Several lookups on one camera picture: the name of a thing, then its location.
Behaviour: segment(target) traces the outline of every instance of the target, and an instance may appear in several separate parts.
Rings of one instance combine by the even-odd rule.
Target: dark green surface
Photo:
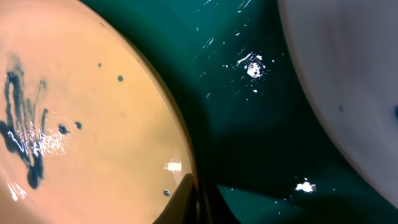
[[[277,2],[248,1],[83,2],[160,73],[187,123],[201,183],[217,185],[241,222],[397,223],[396,209],[342,158],[309,107]],[[250,52],[262,55],[261,78],[246,73],[248,62],[237,65]],[[304,177],[315,193],[294,192]],[[210,204],[216,215],[218,202]]]

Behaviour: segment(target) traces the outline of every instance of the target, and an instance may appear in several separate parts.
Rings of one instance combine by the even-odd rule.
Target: glossy surface
[[[192,158],[131,46],[80,2],[2,0],[0,62],[1,222],[153,223]]]
[[[398,2],[280,1],[295,68],[323,127],[398,207]]]
[[[396,222],[396,209],[341,157],[308,105],[277,1],[83,2],[159,71],[187,122],[200,180],[218,185],[238,220]],[[262,78],[244,68],[257,57],[236,66],[251,52],[262,56]],[[304,178],[316,192],[294,190]],[[221,210],[214,197],[210,207]]]

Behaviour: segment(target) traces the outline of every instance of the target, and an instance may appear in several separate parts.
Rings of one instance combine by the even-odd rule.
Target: white debris
[[[302,190],[304,192],[313,192],[313,191],[317,191],[317,186],[315,184],[310,184],[310,182],[304,182],[302,184],[297,184],[296,189],[297,191]]]

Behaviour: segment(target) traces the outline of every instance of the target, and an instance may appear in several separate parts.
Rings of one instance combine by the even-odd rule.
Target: white plate
[[[280,0],[279,9],[297,75],[322,126],[398,207],[398,1]]]

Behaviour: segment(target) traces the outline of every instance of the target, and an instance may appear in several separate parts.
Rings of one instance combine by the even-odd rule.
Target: blue stain
[[[32,104],[31,99],[24,98],[24,72],[18,57],[14,56],[14,68],[6,72],[6,81],[4,82],[4,97],[6,99],[6,121],[0,121],[0,133],[4,139],[9,152],[17,154],[28,168],[27,181],[33,189],[39,186],[40,179],[44,178],[43,158],[40,153],[42,139],[36,139],[38,136],[35,128],[35,109],[36,103]],[[12,99],[14,101],[14,116],[16,118],[14,126],[14,117],[11,111],[10,86],[13,85]],[[40,81],[37,96],[41,88],[46,88],[46,82]],[[45,115],[47,109],[43,110],[41,134],[44,135]]]

